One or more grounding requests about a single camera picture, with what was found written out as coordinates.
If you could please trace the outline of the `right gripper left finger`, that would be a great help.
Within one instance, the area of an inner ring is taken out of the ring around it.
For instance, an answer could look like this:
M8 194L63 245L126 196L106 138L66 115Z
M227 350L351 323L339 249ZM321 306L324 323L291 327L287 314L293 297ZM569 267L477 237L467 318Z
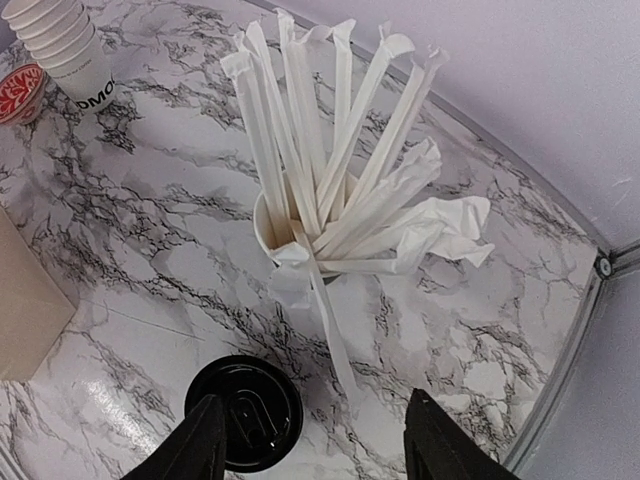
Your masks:
M226 428L223 401L206 395L169 437L122 480L223 479Z

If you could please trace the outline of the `brown paper takeout bag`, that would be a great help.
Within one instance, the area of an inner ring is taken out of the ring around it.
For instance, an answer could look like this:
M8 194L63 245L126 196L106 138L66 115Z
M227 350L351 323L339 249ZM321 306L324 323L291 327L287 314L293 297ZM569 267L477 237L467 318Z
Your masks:
M30 380L76 312L1 214L1 378Z

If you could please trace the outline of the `single white straw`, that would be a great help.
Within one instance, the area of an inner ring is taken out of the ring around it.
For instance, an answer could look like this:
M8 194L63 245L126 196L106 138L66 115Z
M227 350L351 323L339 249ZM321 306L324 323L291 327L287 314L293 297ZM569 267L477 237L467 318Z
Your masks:
M333 368L346 395L350 415L353 419L357 419L362 405L363 392L356 383L324 280L313 256L310 257L307 265L317 298Z

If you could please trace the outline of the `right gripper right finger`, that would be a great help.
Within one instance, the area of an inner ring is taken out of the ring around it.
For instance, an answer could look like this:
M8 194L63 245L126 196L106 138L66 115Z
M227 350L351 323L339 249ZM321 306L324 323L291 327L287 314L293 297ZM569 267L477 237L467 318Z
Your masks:
M412 391L405 415L407 478L518 480L486 455L424 390Z

